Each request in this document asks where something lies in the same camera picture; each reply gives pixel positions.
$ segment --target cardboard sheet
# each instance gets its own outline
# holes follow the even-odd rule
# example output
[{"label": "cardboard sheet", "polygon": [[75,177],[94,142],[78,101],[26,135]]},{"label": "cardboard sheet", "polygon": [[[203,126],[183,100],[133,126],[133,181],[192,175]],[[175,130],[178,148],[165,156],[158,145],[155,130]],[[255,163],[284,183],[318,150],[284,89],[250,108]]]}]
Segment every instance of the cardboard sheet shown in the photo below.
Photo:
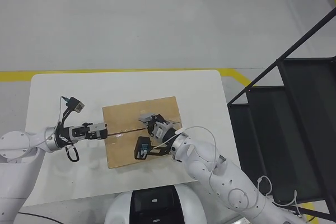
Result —
[{"label": "cardboard sheet", "polygon": [[[147,136],[145,124],[138,118],[142,114],[161,114],[166,120],[174,122],[174,128],[181,128],[181,120],[175,97],[167,97],[156,100],[132,102],[115,106],[107,106],[103,109],[104,122],[108,126],[108,136],[105,140],[107,162],[109,168],[144,162],[145,160],[134,159],[134,148],[139,136]],[[152,145],[158,143],[151,138]],[[151,160],[157,156],[148,156]]]}]

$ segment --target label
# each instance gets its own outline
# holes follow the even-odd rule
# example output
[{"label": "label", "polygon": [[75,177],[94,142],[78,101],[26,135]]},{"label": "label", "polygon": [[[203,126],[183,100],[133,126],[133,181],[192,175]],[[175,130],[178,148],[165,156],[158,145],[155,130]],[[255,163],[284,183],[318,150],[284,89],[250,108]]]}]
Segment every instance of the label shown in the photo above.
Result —
[{"label": "label", "polygon": [[163,134],[163,130],[159,128],[156,134],[157,138],[161,138],[162,134]]}]

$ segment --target yellow floor line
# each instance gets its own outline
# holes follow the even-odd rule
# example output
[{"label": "yellow floor line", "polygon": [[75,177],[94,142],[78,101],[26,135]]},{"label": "yellow floor line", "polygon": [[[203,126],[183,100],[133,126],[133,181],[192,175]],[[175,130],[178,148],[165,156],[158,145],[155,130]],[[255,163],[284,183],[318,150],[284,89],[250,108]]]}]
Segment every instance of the yellow floor line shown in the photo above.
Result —
[{"label": "yellow floor line", "polygon": [[[301,205],[302,208],[306,208],[309,210],[315,210],[314,208],[314,204],[312,202],[307,202]],[[313,218],[313,216],[305,216],[307,220],[310,220]],[[310,224],[319,224],[319,220],[318,218],[314,218],[311,222],[309,222]]]},{"label": "yellow floor line", "polygon": [[102,70],[57,70],[57,71],[2,71],[0,82],[31,81],[36,74],[53,73],[95,73],[95,72],[142,72],[142,71],[186,71],[186,70],[218,70],[222,77],[232,77],[247,86],[250,80],[232,68],[187,68],[187,69],[102,69]]}]

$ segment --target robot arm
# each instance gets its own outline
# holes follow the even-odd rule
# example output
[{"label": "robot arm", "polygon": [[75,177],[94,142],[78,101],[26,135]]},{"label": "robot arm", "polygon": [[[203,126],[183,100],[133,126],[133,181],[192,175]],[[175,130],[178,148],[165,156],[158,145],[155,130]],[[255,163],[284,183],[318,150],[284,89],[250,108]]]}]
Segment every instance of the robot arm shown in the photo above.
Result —
[{"label": "robot arm", "polygon": [[[230,159],[221,156],[213,144],[197,141],[184,132],[177,132],[161,115],[143,115],[139,120],[146,123],[148,133],[153,138],[166,144],[161,150],[172,154],[175,161],[184,164],[191,178],[198,180],[209,194],[223,201],[226,207],[240,213],[251,223],[304,223],[294,214],[276,207],[261,194],[248,176]],[[137,159],[140,155],[150,155],[153,147],[150,143],[147,144],[144,147],[137,144]]]},{"label": "robot arm", "polygon": [[[64,127],[70,111],[79,113],[83,109],[75,98],[67,101],[68,108],[57,126],[44,128],[38,134],[9,132],[0,138],[0,224],[13,223],[35,186],[46,152],[61,150],[83,139],[107,138],[104,123]],[[71,161],[79,160],[72,160],[67,148],[66,151]]]}]

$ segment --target table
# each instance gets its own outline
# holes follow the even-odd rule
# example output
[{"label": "table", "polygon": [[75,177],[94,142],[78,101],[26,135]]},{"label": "table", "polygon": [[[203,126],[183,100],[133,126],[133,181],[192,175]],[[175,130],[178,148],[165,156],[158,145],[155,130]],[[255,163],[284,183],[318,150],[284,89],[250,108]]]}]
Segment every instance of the table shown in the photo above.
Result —
[{"label": "table", "polygon": [[[102,122],[104,106],[175,96],[183,126],[208,128],[221,155],[239,166],[217,71],[38,74],[31,81],[27,132],[56,124],[62,95],[74,96],[85,104],[81,113],[69,116],[66,126]],[[190,129],[187,133],[213,142],[204,130]],[[64,150],[45,155],[25,206],[194,181],[183,164],[174,162],[170,156],[108,169],[104,141],[80,141],[76,147],[80,154],[76,163],[67,159]]]}]

